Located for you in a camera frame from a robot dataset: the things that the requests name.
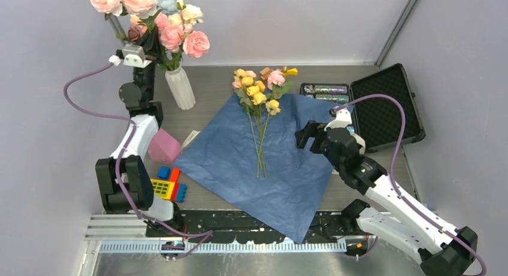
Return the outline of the light pink flower stem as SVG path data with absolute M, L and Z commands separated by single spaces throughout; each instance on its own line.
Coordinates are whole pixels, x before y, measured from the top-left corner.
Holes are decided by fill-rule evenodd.
M 123 29 L 117 34 L 123 43 L 135 44 L 146 33 L 156 27 L 155 19 L 160 15 L 158 0 L 89 0 L 97 12 L 104 15 L 104 19 L 111 17 L 129 16 L 132 24 L 128 31 Z

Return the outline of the dark blue wrapping paper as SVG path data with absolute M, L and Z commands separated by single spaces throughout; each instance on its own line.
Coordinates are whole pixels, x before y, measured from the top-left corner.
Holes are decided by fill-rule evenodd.
M 323 155 L 298 149 L 295 132 L 310 120 L 330 122 L 333 106 L 299 94 L 284 95 L 282 110 L 270 118 L 264 136 L 263 172 L 257 170 L 257 127 L 232 94 L 174 164 L 228 203 L 300 244 L 333 168 Z

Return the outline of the cream satin ribbon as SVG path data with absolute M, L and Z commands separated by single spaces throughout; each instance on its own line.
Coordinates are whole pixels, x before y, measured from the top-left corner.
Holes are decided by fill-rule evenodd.
M 183 141 L 182 149 L 184 150 L 199 134 L 200 131 L 193 130 Z

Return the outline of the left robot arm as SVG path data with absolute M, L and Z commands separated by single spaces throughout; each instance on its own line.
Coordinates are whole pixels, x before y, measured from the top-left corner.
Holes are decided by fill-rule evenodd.
M 159 29 L 147 31 L 111 58 L 114 64 L 133 68 L 133 80 L 119 89 L 129 113 L 129 128 L 117 149 L 95 165 L 102 206 L 109 213 L 138 213 L 146 220 L 161 220 L 169 236 L 183 231 L 184 221 L 174 214 L 174 204 L 155 194 L 144 158 L 164 119 L 162 105 L 154 101 L 155 69 L 165 53 Z

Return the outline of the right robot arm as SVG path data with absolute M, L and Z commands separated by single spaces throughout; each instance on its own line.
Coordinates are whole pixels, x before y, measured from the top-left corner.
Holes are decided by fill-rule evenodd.
M 351 188 L 388 210 L 385 217 L 365 201 L 342 213 L 349 234 L 374 234 L 405 252 L 425 275 L 462 275 L 476 260 L 477 234 L 443 220 L 391 180 L 387 170 L 364 155 L 364 141 L 346 128 L 309 121 L 295 133 L 298 149 L 313 138 L 310 151 L 324 155 Z

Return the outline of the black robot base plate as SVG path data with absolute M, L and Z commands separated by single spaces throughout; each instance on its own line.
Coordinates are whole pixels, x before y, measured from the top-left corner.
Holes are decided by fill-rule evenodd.
M 287 236 L 269 225 L 255 219 L 244 211 L 234 210 L 183 210 L 166 222 L 173 229 L 199 234 L 212 231 L 206 243 L 230 244 L 234 241 L 246 244 L 279 244 Z M 332 243 L 346 235 L 360 236 L 367 240 L 367 234 L 348 217 L 336 211 L 318 211 L 304 235 L 305 244 Z

